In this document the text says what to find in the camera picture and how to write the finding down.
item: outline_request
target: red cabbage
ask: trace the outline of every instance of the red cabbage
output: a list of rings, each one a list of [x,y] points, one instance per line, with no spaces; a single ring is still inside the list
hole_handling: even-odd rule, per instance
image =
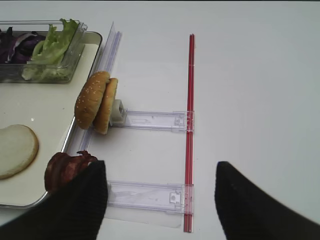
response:
[[[12,27],[9,27],[6,33],[0,32],[0,64],[26,64],[35,46],[45,39],[35,31],[14,37]]]

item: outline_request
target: white bread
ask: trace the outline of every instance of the white bread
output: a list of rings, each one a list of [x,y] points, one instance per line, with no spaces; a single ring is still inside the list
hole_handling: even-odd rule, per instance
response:
[[[35,133],[24,125],[0,129],[0,179],[24,170],[35,159],[39,142]]]
[[[95,119],[109,78],[108,72],[98,71],[84,84],[74,106],[75,120],[80,128],[88,129]]]
[[[110,82],[106,85],[99,111],[93,121],[94,130],[100,134],[107,134],[112,105],[114,104],[117,93],[117,86],[118,79],[110,78]]]

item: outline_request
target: lettuce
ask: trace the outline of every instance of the lettuce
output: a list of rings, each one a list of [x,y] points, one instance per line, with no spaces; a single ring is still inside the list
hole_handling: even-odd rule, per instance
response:
[[[63,30],[57,32],[57,27],[49,25],[48,33],[44,41],[39,42],[32,53],[31,60],[27,62],[28,66],[23,70],[22,77],[25,80],[31,79],[63,79],[70,74],[67,68],[43,68],[32,65],[59,65],[64,54],[67,51],[70,42],[77,30],[78,23],[70,19],[60,19],[63,24]]]

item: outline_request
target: cooked bacon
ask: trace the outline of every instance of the cooked bacon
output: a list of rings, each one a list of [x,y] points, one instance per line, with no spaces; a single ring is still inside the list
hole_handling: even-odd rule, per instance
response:
[[[90,162],[98,161],[87,151],[78,151],[80,156],[69,156],[64,152],[57,152],[48,162],[44,173],[44,187],[52,193],[74,179]]]

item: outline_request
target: bun top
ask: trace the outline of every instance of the bun top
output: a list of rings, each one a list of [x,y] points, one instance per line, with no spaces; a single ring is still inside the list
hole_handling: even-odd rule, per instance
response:
[[[75,120],[81,129],[88,129],[95,119],[109,78],[108,72],[98,71],[84,84],[74,106]]]
[[[117,93],[118,79],[110,78],[110,82],[106,85],[99,111],[93,121],[94,130],[100,134],[107,134],[109,120],[112,112]]]

